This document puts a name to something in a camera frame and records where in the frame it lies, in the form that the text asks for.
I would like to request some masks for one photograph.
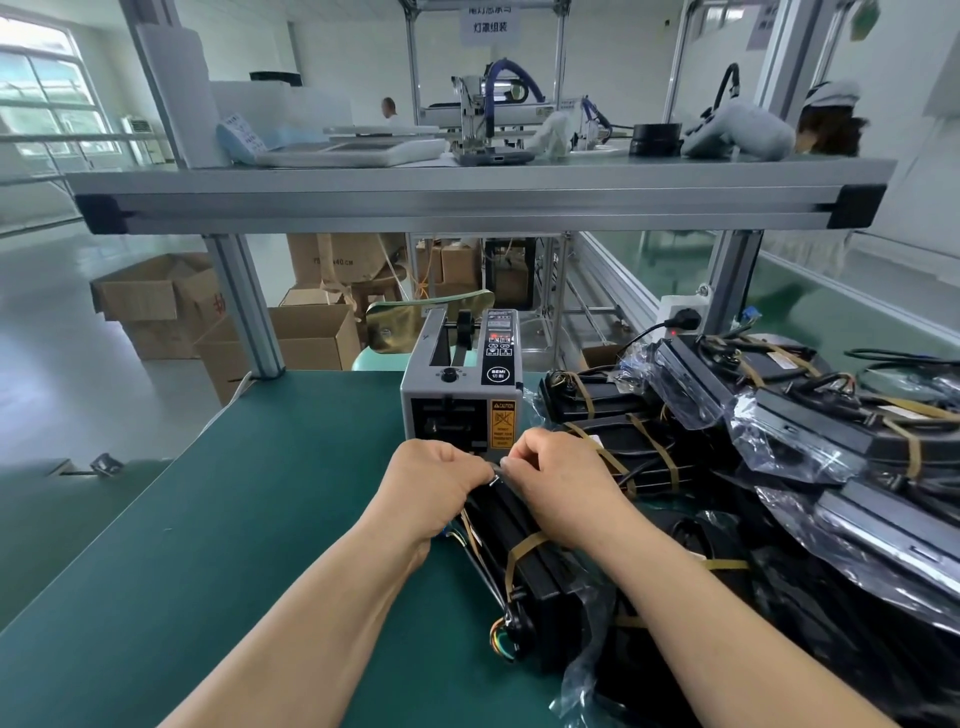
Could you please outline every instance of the orange warning sticker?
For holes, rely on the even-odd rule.
[[[490,402],[490,447],[510,449],[516,439],[516,402],[491,400]]]

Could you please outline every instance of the green hanging ornament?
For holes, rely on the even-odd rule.
[[[866,38],[880,18],[879,0],[863,0],[850,21],[850,40]]]

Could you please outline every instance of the dark hair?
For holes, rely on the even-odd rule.
[[[866,119],[854,116],[851,107],[806,107],[800,114],[797,132],[817,135],[810,150],[815,154],[857,157],[860,136],[869,124]]]

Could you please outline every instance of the person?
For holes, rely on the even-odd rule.
[[[859,100],[856,81],[828,81],[811,88],[797,125],[796,151],[858,157],[860,138],[869,126],[866,119],[853,115]],[[767,231],[763,235],[767,253],[832,279],[843,273],[849,247],[847,231]]]
[[[529,429],[501,467],[546,535],[582,549],[631,600],[705,728],[895,725],[647,521],[591,444]],[[161,728],[337,725],[430,539],[492,479],[489,463],[447,443],[403,443],[356,525]]]
[[[396,115],[396,103],[389,96],[380,102],[380,112],[383,114],[383,118],[387,120],[388,126],[394,126],[400,120],[400,117]]]

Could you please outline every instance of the woman with white cap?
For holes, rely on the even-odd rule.
[[[797,152],[857,157],[869,123],[853,115],[859,100],[856,81],[828,81],[811,88],[797,125]],[[843,271],[849,246],[846,231],[767,231],[763,236],[767,253],[834,279]]]

